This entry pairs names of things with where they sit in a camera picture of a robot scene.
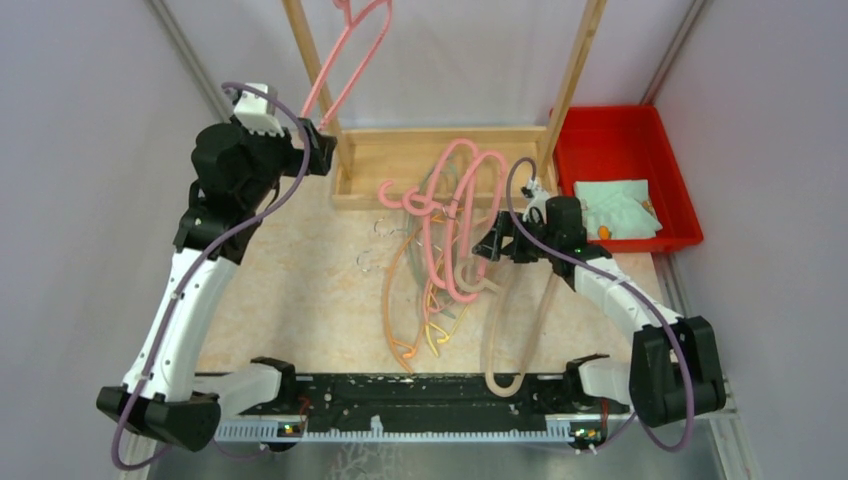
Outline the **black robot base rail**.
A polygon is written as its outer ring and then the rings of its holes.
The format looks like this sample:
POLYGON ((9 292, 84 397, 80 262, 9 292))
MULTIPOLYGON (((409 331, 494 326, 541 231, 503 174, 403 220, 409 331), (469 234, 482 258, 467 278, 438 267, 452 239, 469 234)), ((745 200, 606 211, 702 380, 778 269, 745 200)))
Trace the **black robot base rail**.
POLYGON ((218 442, 602 444, 628 407, 580 399, 563 374, 528 374, 501 397, 481 374, 299 374, 293 397, 224 420, 218 442))

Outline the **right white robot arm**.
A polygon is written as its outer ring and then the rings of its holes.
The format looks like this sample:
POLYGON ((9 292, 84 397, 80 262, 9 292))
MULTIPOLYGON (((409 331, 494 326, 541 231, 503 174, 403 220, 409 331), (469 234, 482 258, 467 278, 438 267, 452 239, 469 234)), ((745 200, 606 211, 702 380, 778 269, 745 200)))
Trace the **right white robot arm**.
POLYGON ((490 261, 549 261, 557 277, 629 339, 627 362, 594 354, 567 363, 563 398, 572 410, 588 412, 606 398, 631 406, 643 424, 660 427, 725 407, 712 325, 662 305, 626 277, 608 250, 589 241, 577 198, 555 196, 543 208, 499 212, 472 251, 490 261))

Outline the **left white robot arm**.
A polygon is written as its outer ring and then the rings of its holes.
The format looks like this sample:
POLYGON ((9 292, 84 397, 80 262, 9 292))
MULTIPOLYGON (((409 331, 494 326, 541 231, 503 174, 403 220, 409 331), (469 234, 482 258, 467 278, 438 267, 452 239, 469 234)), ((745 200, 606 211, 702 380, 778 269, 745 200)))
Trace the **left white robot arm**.
POLYGON ((223 292, 261 224, 260 204, 282 177, 330 170, 336 138, 308 119, 300 124, 301 148, 285 128, 260 133, 236 119, 197 135, 197 178, 178 224, 166 292, 132 368, 96 400, 124 430, 196 452, 225 419, 263 404, 277 414, 297 406, 300 388, 288 362, 258 357, 218 377, 198 377, 195 367, 223 292))

